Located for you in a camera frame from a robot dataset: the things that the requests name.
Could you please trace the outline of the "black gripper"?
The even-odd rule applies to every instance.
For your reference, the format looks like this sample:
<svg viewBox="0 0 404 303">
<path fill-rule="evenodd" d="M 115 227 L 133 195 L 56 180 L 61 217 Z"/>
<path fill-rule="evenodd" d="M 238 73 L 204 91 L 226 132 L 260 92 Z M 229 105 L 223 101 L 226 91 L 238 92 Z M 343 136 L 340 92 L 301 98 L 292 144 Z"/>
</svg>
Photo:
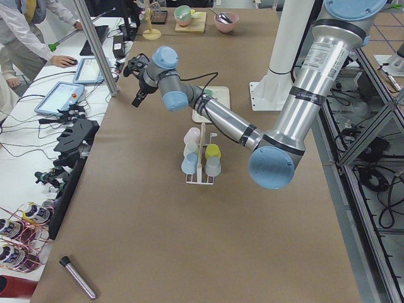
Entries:
<svg viewBox="0 0 404 303">
<path fill-rule="evenodd" d="M 139 86 L 140 89 L 136 93 L 135 98 L 131 102 L 131 105 L 138 108 L 148 94 L 155 93 L 158 90 L 158 86 L 147 73 L 147 71 L 142 71 L 139 74 Z"/>
</svg>

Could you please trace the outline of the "hand on mouse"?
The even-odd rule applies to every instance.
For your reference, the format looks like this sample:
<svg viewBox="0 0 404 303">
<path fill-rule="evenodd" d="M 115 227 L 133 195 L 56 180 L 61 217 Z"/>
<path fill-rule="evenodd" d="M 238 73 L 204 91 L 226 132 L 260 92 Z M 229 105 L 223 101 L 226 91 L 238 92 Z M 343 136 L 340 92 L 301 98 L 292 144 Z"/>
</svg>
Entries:
<svg viewBox="0 0 404 303">
<path fill-rule="evenodd" d="M 70 64 L 72 59 L 70 56 L 52 56 L 50 62 L 57 67 L 67 68 L 73 66 Z"/>
</svg>

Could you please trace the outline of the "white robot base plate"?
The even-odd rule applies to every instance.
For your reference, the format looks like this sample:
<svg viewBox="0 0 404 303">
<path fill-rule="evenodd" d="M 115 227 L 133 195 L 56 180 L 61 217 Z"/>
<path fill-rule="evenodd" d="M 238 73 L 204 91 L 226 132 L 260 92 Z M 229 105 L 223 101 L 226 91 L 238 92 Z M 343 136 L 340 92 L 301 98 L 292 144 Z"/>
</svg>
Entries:
<svg viewBox="0 0 404 303">
<path fill-rule="evenodd" d="M 269 69 L 260 81 L 249 83 L 252 110 L 282 110 L 292 86 L 290 73 L 278 74 Z"/>
</svg>

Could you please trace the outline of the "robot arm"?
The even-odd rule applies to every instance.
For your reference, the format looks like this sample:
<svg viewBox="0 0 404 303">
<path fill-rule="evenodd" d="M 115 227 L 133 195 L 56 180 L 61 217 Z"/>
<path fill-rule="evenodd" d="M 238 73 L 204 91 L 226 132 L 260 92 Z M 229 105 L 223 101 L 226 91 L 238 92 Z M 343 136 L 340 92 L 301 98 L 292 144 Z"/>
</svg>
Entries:
<svg viewBox="0 0 404 303">
<path fill-rule="evenodd" d="M 218 130 L 251 151 L 249 173 L 266 189 L 285 187 L 305 153 L 304 139 L 325 103 L 348 53 L 365 44 L 384 1 L 325 1 L 313 26 L 314 42 L 270 131 L 262 131 L 208 96 L 198 86 L 185 84 L 177 72 L 179 57 L 161 46 L 151 57 L 139 54 L 124 68 L 135 75 L 140 89 L 134 106 L 160 91 L 170 111 L 193 108 Z"/>
</svg>

